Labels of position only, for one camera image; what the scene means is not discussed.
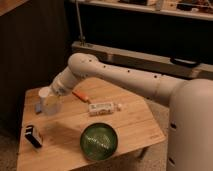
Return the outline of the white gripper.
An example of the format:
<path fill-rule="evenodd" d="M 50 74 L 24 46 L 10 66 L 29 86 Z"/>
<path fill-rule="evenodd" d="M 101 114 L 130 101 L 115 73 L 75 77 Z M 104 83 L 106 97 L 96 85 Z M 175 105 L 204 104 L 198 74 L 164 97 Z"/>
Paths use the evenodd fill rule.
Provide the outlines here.
<path fill-rule="evenodd" d="M 47 104 L 56 104 L 60 101 L 59 96 L 68 95 L 78 84 L 78 80 L 73 76 L 63 76 L 59 73 L 50 85 L 53 94 L 46 99 Z"/>

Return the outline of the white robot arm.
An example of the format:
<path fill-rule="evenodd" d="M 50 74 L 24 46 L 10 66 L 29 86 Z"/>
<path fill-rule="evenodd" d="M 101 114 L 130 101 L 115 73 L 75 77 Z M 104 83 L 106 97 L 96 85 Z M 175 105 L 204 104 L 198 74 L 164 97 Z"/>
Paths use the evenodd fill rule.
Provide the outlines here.
<path fill-rule="evenodd" d="M 108 65 L 91 54 L 74 53 L 50 84 L 69 94 L 81 80 L 96 77 L 169 108 L 166 171 L 213 171 L 213 80 L 185 80 Z"/>

